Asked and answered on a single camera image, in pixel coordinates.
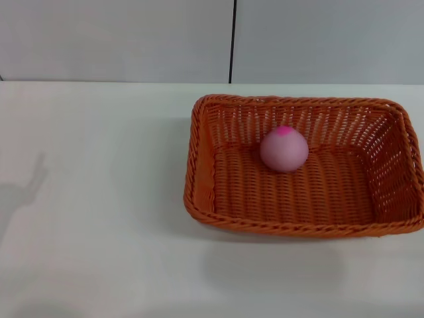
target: woven pattern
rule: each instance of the woven pattern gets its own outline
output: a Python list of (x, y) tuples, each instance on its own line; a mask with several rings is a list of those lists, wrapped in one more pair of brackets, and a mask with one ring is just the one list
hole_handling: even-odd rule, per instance
[[(258, 155), (280, 125), (309, 146), (290, 174)], [(202, 223), (304, 237), (408, 233), (424, 226), (423, 184), (417, 137), (393, 101), (208, 95), (193, 109), (184, 203)]]

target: table surface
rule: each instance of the table surface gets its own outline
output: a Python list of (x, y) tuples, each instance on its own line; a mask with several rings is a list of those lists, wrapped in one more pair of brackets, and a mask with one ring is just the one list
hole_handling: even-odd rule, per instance
[(424, 231), (241, 235), (185, 211), (208, 93), (384, 97), (424, 138), (424, 86), (0, 83), (0, 317), (424, 316)]

